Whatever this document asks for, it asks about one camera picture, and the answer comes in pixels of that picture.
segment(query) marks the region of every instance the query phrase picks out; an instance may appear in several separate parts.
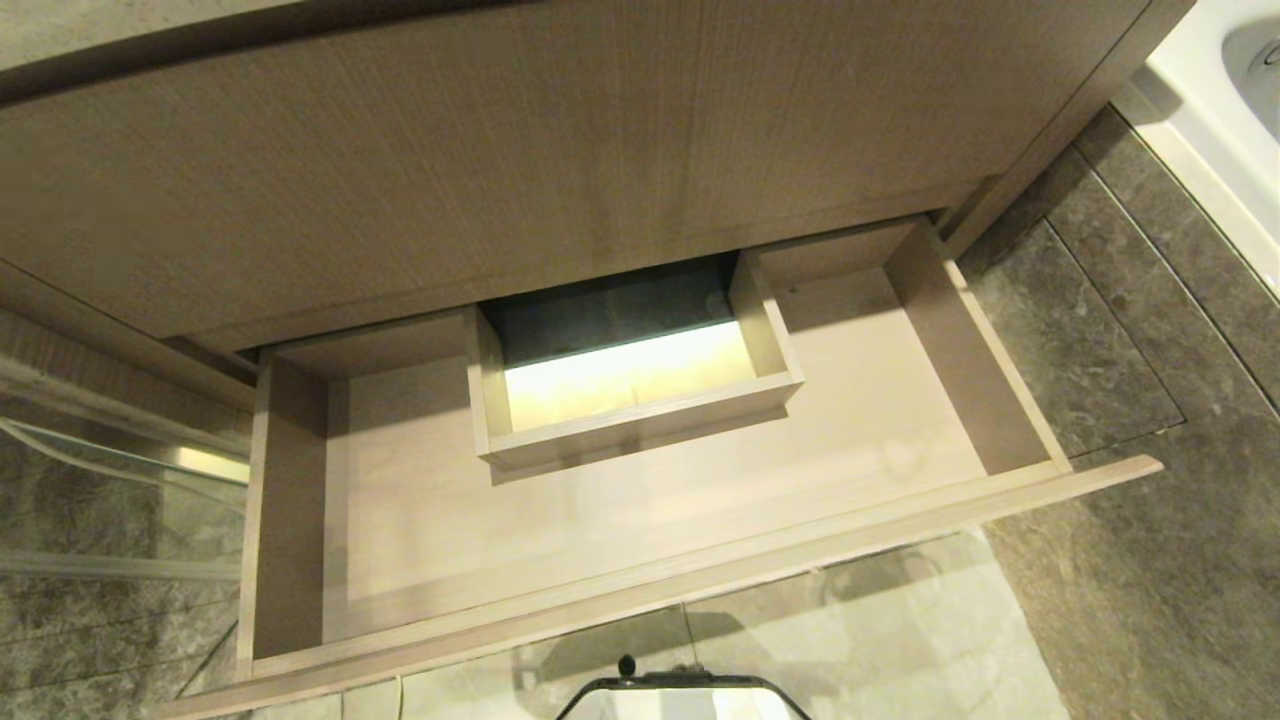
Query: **bathtub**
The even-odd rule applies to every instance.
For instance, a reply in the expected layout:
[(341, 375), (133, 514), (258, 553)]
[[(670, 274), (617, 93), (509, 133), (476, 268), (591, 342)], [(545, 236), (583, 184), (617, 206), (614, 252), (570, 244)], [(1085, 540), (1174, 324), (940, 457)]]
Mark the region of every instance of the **bathtub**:
[(1280, 297), (1280, 0), (1199, 0), (1112, 104)]

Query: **open drawer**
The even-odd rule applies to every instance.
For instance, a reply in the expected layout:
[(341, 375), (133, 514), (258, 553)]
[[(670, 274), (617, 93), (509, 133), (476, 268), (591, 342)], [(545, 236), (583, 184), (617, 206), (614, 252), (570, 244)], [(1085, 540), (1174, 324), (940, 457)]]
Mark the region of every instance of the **open drawer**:
[(515, 479), (474, 443), (474, 307), (266, 354), (243, 682), (160, 715), (457, 662), (1160, 469), (1071, 471), (927, 222), (744, 260), (804, 369), (785, 413)]

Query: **bathroom floor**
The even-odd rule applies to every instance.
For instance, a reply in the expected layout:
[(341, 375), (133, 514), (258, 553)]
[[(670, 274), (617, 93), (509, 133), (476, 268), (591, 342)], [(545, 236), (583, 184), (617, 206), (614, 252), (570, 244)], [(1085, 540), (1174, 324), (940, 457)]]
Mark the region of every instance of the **bathroom floor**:
[[(759, 674), (823, 720), (1280, 716), (1280, 305), (1110, 108), (961, 269), (1078, 468), (1148, 452), (1169, 469), (982, 530), (237, 717), (396, 717), (403, 702), (406, 719), (549, 719), (623, 652), (640, 671)], [(0, 719), (137, 717), (230, 679), (234, 588), (0, 582), (0, 647), (22, 659), (22, 671), (0, 662)], [(68, 675), (58, 653), (13, 652), (44, 637), (18, 614), (15, 598), (33, 592), (87, 598), (49, 618), (105, 614), (67, 629), (84, 630), (77, 652), (92, 657), (114, 657), (118, 597), (155, 626), (189, 615), (195, 629), (159, 633), (131, 669), (81, 662)]]

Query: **white bathtub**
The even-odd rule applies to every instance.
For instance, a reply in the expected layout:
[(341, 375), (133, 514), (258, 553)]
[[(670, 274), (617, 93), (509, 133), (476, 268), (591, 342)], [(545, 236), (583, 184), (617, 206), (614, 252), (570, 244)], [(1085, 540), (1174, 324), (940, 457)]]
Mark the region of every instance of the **white bathtub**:
[(1112, 100), (1280, 296), (1280, 0), (1199, 0)]

